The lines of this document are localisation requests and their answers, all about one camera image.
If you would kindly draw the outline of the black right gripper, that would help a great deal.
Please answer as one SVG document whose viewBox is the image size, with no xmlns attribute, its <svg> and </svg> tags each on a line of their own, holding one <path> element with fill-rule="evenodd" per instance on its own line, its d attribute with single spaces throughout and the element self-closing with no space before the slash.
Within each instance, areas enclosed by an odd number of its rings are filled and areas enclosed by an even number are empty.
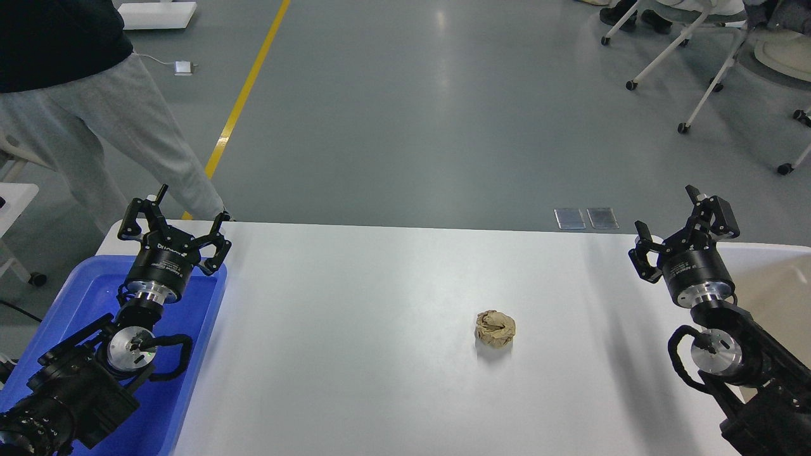
<svg viewBox="0 0 811 456">
<path fill-rule="evenodd" d="M 686 193 L 693 211 L 681 230 L 681 240 L 657 243 L 649 226 L 636 220 L 637 239 L 628 255 L 638 277 L 652 284 L 663 277 L 672 303 L 690 309 L 712 298 L 726 300 L 735 293 L 718 242 L 738 238 L 741 230 L 726 199 L 707 196 L 692 185 L 686 186 Z M 658 266 L 649 259 L 652 252 L 660 254 Z"/>
</svg>

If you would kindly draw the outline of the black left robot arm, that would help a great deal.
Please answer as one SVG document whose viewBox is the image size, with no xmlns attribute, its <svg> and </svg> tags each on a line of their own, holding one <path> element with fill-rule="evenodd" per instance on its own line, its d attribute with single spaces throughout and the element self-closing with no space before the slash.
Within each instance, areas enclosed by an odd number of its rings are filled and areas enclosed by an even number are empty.
<svg viewBox="0 0 811 456">
<path fill-rule="evenodd" d="M 139 408 L 134 393 L 147 381 L 185 373 L 193 353 L 187 334 L 154 335 L 166 304 L 179 302 L 198 267 L 211 276 L 231 242 L 220 231 L 223 210 L 208 234 L 194 237 L 166 222 L 160 211 L 168 185 L 154 199 L 133 199 L 118 238 L 139 253 L 116 298 L 118 313 L 79 329 L 38 359 L 32 392 L 2 413 L 3 455 L 70 455 L 73 442 L 92 448 Z"/>
</svg>

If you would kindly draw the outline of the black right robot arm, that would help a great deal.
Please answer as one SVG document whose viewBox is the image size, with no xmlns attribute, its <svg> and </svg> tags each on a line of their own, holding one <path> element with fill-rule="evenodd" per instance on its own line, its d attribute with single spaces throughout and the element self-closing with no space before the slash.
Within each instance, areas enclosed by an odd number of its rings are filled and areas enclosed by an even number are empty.
<svg viewBox="0 0 811 456">
<path fill-rule="evenodd" d="M 686 193 L 686 225 L 659 243 L 638 220 L 629 251 L 638 277 L 664 280 L 672 303 L 693 320 L 667 341 L 672 367 L 684 384 L 715 399 L 726 416 L 722 437 L 739 454 L 808 455 L 809 369 L 738 304 L 717 248 L 741 233 L 730 204 L 692 185 Z"/>
</svg>

